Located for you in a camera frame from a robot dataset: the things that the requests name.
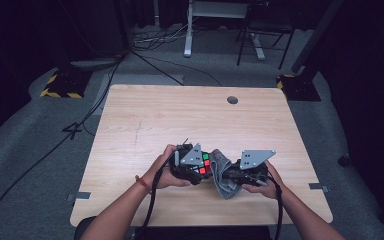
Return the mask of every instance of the hand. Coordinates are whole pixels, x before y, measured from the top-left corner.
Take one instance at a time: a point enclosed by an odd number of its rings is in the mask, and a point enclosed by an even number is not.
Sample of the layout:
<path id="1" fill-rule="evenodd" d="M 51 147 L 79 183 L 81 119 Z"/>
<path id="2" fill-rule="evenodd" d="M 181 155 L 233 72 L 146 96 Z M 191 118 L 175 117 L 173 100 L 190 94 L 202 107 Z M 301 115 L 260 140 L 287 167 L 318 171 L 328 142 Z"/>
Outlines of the hand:
<path id="1" fill-rule="evenodd" d="M 154 176 L 157 173 L 158 169 L 164 164 L 164 162 L 171 156 L 171 154 L 176 150 L 176 146 L 167 145 L 164 153 L 154 161 L 149 170 L 143 175 L 142 179 L 148 184 L 148 186 L 152 186 L 152 181 L 154 180 Z M 164 167 L 163 173 L 161 175 L 160 181 L 158 181 L 157 188 L 162 189 L 169 186 L 177 186 L 177 187 L 185 187 L 189 186 L 191 183 L 187 180 L 178 179 L 174 177 L 170 169 Z"/>
<path id="2" fill-rule="evenodd" d="M 286 189 L 285 184 L 282 181 L 282 178 L 280 177 L 277 170 L 271 165 L 271 163 L 267 160 L 266 162 L 267 168 L 269 172 L 272 174 L 274 180 L 279 184 L 280 188 L 282 190 Z M 265 197 L 276 199 L 276 187 L 274 186 L 274 183 L 270 180 L 267 180 L 268 186 L 253 186 L 249 184 L 243 184 L 242 188 L 247 190 L 250 193 L 261 193 Z"/>

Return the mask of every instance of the table top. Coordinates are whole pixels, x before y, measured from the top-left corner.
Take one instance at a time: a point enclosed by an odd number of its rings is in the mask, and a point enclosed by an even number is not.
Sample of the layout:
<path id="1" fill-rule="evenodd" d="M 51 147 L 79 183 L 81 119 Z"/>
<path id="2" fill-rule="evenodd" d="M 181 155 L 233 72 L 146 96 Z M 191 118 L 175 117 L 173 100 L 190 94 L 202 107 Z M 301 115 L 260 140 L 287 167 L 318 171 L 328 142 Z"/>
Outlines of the table top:
<path id="1" fill-rule="evenodd" d="M 227 98 L 234 96 L 237 104 Z M 105 104 L 77 199 L 73 226 L 98 215 L 142 176 L 167 144 L 200 143 L 236 162 L 242 150 L 276 150 L 270 158 L 284 183 L 327 222 L 332 213 L 297 126 L 279 89 L 113 85 Z M 141 226 L 150 196 L 132 226 Z M 223 199 L 213 179 L 197 186 L 157 190 L 150 226 L 276 224 L 277 201 L 240 191 Z M 283 223 L 292 223 L 286 212 Z"/>

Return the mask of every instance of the dark curtain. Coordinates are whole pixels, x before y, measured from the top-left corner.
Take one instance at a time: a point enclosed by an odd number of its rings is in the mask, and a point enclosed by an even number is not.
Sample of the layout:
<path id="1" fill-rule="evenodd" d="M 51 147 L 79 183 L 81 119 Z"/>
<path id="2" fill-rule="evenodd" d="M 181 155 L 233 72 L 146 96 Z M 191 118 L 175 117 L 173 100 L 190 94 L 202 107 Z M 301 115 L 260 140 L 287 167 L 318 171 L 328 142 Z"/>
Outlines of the dark curtain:
<path id="1" fill-rule="evenodd" d="M 188 0 L 158 0 L 160 27 L 168 28 L 173 24 L 186 24 Z"/>
<path id="2" fill-rule="evenodd" d="M 130 1 L 130 10 L 134 23 L 139 28 L 147 25 L 155 25 L 155 12 L 153 0 L 133 0 Z"/>

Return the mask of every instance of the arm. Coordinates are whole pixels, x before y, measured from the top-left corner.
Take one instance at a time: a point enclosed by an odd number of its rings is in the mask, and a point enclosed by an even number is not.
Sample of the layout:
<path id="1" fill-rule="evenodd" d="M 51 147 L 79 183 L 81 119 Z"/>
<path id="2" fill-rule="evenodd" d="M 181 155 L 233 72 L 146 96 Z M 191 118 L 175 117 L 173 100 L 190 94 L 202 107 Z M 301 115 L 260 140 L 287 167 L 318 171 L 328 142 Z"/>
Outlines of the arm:
<path id="1" fill-rule="evenodd" d="M 302 239 L 345 239 L 285 186 L 279 173 L 269 161 L 266 161 L 266 165 L 273 178 L 282 188 L 283 207 L 294 222 Z M 274 184 L 271 181 L 268 182 L 268 187 L 257 187 L 247 184 L 242 185 L 242 187 L 251 193 L 261 193 L 268 198 L 276 199 Z"/>
<path id="2" fill-rule="evenodd" d="M 143 175 L 142 179 L 148 186 L 152 186 L 155 173 L 164 161 L 176 149 L 173 145 L 168 145 L 164 153 L 160 155 L 149 170 Z M 168 169 L 164 169 L 158 189 L 168 186 L 189 186 L 190 182 L 175 178 Z M 134 183 L 126 192 L 111 203 L 102 211 L 86 229 L 82 236 L 85 239 L 122 239 L 130 227 L 133 216 L 135 215 L 140 203 L 148 194 L 148 191 L 139 182 Z"/>

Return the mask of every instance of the bracelet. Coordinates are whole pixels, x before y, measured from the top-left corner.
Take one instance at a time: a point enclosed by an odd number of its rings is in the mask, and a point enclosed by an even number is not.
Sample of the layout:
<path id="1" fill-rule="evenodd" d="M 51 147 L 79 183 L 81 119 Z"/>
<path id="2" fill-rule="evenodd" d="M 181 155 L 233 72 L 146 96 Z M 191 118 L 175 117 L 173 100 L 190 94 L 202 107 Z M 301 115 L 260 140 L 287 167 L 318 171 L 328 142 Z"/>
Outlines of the bracelet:
<path id="1" fill-rule="evenodd" d="M 152 189 L 146 184 L 145 181 L 143 181 L 142 178 L 140 178 L 138 175 L 135 176 L 136 182 L 139 182 L 140 185 L 144 186 L 146 188 L 146 191 L 148 191 L 149 194 L 152 194 Z"/>

